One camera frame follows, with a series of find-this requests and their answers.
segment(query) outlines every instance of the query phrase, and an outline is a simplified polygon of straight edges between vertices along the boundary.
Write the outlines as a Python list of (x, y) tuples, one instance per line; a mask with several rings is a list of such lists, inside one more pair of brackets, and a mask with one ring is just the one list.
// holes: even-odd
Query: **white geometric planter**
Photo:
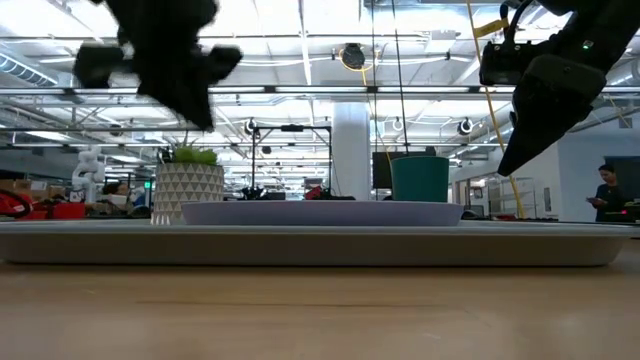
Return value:
[(183, 224), (182, 204), (223, 201), (224, 169), (202, 164), (159, 164), (152, 225)]

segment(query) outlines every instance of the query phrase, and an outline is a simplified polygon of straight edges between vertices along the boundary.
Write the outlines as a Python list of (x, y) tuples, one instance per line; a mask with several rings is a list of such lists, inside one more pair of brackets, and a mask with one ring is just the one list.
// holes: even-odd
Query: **potted plant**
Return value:
[(194, 147), (194, 140), (174, 142), (159, 154), (151, 223), (181, 224), (182, 204), (222, 201), (224, 170), (213, 150)]

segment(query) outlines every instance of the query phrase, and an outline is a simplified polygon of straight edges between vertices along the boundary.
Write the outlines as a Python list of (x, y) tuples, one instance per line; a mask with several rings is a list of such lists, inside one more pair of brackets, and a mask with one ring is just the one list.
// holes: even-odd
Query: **black robotic claw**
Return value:
[(200, 129), (211, 129), (209, 86), (235, 69), (242, 53), (216, 46), (204, 54), (197, 34), (217, 12), (213, 0), (91, 0), (106, 2), (120, 24), (118, 42), (130, 43), (131, 59), (120, 47), (85, 44), (74, 74), (84, 87), (108, 87), (112, 72), (135, 73), (138, 93), (148, 95), (184, 116)]
[(605, 74), (640, 27), (638, 0), (538, 0), (555, 15), (572, 11), (573, 16), (548, 41), (517, 44), (517, 22), (531, 1), (519, 3), (504, 43), (489, 43), (480, 67), (483, 85), (517, 85), (517, 122), (498, 169), (504, 176), (589, 115), (606, 85)]

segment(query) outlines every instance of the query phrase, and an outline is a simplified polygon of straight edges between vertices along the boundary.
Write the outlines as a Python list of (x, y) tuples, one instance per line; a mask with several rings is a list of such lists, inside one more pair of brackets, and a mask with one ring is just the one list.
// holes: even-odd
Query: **desk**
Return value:
[(640, 242), (607, 268), (0, 266), (0, 359), (634, 359)]

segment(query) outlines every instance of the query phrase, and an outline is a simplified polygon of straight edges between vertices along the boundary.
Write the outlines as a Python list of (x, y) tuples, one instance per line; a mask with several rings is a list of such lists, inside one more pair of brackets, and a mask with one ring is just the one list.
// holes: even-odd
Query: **white robot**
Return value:
[(96, 202), (96, 184), (104, 182), (104, 164), (98, 161), (100, 152), (99, 146), (90, 146), (88, 151), (81, 151), (78, 154), (80, 163), (71, 177), (73, 185), (73, 191), (69, 196), (71, 202)]

